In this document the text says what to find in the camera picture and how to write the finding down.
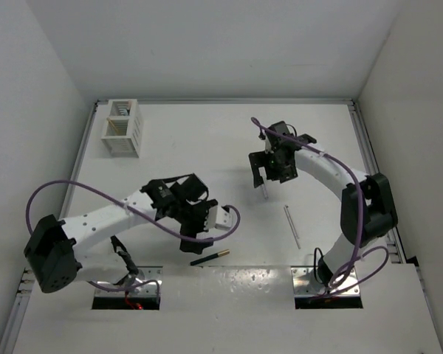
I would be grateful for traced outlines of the dark green gold pencil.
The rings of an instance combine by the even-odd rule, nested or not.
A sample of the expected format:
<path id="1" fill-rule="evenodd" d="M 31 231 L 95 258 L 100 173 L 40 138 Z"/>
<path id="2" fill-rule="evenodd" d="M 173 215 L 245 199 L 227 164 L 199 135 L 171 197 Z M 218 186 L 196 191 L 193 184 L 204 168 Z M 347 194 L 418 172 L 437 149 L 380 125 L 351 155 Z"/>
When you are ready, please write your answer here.
<path id="1" fill-rule="evenodd" d="M 201 265 L 203 263 L 206 263 L 206 262 L 209 262 L 211 260 L 215 260 L 215 259 L 218 259 L 220 257 L 227 256 L 229 253 L 230 253 L 230 250 L 229 249 L 225 249 L 223 251 L 219 251 L 219 252 L 216 252 L 214 254 L 210 254 L 208 256 L 205 256 L 205 257 L 193 260 L 193 261 L 191 261 L 189 263 L 189 265 L 190 266 L 199 266 L 199 265 Z"/>

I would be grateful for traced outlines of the thin wooden stick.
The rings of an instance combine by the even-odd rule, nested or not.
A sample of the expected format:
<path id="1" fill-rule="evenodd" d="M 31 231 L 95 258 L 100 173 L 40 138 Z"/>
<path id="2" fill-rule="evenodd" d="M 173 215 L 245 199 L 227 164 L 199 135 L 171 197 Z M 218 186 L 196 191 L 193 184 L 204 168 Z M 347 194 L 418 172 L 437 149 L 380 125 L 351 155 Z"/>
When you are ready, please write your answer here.
<path id="1" fill-rule="evenodd" d="M 114 131 L 116 135 L 120 135 L 120 130 L 117 128 L 117 126 L 114 124 L 114 122 L 108 117 L 107 122 L 109 124 L 109 127 Z"/>

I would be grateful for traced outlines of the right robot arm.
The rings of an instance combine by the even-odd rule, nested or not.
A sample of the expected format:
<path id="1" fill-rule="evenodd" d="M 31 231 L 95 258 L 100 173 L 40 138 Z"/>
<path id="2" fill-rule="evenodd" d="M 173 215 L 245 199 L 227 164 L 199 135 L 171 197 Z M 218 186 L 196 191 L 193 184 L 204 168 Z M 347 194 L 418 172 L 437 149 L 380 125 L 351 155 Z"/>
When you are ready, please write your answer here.
<path id="1" fill-rule="evenodd" d="M 370 249 L 398 224 L 388 178 L 349 167 L 322 149 L 308 134 L 296 135 L 280 121 L 269 127 L 251 119 L 265 148 L 250 153 L 254 187 L 266 181 L 285 183 L 305 172 L 333 192 L 340 201 L 340 236 L 315 264 L 314 276 L 324 287 L 335 289 Z"/>

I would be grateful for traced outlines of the black clear mascara tube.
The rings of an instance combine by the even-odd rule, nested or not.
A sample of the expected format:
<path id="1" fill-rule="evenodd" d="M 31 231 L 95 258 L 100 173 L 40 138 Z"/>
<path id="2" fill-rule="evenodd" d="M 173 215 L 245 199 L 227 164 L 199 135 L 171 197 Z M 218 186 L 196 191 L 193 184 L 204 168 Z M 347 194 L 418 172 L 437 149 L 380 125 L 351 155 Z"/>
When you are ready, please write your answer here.
<path id="1" fill-rule="evenodd" d="M 268 195 L 268 192 L 267 192 L 266 185 L 263 183 L 263 184 L 261 184 L 260 188 L 261 188 L 261 191 L 263 193 L 264 199 L 268 200 L 269 199 L 269 195 Z"/>

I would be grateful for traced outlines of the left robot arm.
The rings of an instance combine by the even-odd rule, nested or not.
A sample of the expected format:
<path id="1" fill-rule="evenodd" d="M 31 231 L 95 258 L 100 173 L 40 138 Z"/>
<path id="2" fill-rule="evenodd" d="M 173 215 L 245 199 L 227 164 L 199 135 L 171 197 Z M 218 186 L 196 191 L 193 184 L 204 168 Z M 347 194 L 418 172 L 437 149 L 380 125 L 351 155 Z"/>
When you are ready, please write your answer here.
<path id="1" fill-rule="evenodd" d="M 152 224 L 179 238 L 180 250 L 194 254 L 219 240 L 200 234 L 211 229 L 231 232 L 229 207 L 211 199 L 195 174 L 153 179 L 121 200 L 85 184 L 82 188 L 109 205 L 62 219 L 47 215 L 27 227 L 30 239 L 24 256 L 45 294 L 76 281 L 109 292 L 139 287 L 139 269 L 118 235 L 140 225 Z"/>

